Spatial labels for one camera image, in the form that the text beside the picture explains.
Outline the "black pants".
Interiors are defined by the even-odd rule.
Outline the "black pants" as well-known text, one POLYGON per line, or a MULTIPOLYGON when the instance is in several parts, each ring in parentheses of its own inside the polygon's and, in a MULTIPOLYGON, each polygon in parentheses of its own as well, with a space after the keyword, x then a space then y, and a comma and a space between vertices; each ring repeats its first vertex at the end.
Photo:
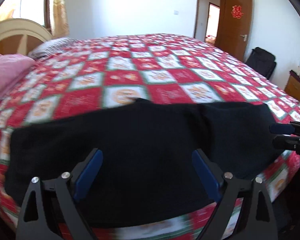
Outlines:
POLYGON ((191 161, 200 149, 222 171, 253 179, 281 150, 267 105, 247 102, 159 105, 138 99, 16 129, 5 191, 21 205, 31 178, 71 171, 98 148, 103 164, 78 208, 94 228, 158 222, 211 203, 191 161))

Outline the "wooden bedside cabinet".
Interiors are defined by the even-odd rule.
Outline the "wooden bedside cabinet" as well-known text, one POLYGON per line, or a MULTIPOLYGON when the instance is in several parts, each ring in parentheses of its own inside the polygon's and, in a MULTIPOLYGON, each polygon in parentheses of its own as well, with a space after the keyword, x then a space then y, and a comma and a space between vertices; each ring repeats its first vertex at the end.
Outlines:
POLYGON ((300 77, 293 70, 289 72, 289 78, 284 91, 300 102, 300 77))

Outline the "black suitcase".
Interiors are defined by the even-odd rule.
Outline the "black suitcase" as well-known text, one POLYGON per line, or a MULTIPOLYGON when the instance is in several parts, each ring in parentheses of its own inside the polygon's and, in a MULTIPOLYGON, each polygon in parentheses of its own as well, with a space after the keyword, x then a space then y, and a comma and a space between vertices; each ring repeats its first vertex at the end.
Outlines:
POLYGON ((260 48, 252 50, 245 64, 269 80, 277 66, 276 57, 260 48))

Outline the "brown wooden door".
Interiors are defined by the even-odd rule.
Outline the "brown wooden door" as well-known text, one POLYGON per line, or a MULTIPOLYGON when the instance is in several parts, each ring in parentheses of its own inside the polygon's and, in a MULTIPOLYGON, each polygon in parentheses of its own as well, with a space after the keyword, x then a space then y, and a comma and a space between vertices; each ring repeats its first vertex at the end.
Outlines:
POLYGON ((240 35, 249 35, 253 14, 253 0, 221 0, 215 46, 239 61, 243 61, 247 40, 240 35), (240 5, 244 13, 240 19, 232 17, 234 5, 240 5))

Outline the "red double happiness decal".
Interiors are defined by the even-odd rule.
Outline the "red double happiness decal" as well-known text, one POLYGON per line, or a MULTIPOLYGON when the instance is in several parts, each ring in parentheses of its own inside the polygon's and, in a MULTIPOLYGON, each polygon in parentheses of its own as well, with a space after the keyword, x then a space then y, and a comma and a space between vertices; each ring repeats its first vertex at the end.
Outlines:
POLYGON ((231 11, 232 17, 240 19, 243 16, 242 7, 240 5, 234 5, 231 11))

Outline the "pink folded quilt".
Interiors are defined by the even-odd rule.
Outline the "pink folded quilt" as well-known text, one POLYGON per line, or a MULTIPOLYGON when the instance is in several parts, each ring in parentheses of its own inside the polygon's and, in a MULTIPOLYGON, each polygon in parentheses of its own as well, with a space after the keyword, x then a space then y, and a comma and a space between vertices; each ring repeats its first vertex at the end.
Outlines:
POLYGON ((21 54, 0 54, 0 93, 25 70, 35 64, 34 59, 21 54))

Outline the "striped grey pillow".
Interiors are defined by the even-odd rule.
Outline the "striped grey pillow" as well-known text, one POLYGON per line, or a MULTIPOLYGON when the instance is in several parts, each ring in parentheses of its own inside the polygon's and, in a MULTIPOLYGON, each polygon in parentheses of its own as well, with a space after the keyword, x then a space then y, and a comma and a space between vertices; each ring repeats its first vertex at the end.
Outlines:
POLYGON ((62 37, 49 40, 42 43, 37 48, 34 48, 27 54, 27 56, 34 60, 37 60, 42 57, 47 57, 54 53, 57 53, 61 51, 64 47, 67 47, 75 42, 77 42, 76 39, 69 37, 62 37))

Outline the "beige lace curtain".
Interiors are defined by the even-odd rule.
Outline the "beige lace curtain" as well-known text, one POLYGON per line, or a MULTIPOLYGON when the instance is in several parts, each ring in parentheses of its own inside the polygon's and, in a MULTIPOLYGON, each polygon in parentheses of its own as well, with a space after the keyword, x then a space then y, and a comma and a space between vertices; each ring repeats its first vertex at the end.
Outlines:
POLYGON ((69 35, 65 0, 49 0, 50 28, 55 38, 69 35))

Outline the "wooden cream headboard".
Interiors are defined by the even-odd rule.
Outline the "wooden cream headboard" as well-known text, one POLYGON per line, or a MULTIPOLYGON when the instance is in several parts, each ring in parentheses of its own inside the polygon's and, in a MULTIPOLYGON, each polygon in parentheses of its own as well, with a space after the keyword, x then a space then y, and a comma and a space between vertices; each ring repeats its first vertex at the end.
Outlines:
POLYGON ((39 45, 51 39, 50 32, 34 21, 12 18, 0 22, 1 55, 27 55, 39 45))

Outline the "window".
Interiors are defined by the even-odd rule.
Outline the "window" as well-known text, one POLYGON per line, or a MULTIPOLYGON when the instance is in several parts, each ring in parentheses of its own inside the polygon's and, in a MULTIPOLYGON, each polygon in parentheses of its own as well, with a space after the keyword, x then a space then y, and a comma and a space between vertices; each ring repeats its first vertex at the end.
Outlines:
POLYGON ((0 6, 0 22, 23 18, 50 29, 50 0, 4 0, 0 6))

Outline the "brown door frame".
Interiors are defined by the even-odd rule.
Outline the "brown door frame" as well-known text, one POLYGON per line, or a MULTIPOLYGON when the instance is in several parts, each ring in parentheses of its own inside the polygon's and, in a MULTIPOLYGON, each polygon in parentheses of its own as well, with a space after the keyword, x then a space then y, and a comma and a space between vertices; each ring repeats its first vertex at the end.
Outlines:
POLYGON ((219 7, 220 4, 221 0, 197 0, 196 19, 193 33, 193 37, 195 39, 205 42, 209 21, 210 5, 219 7))

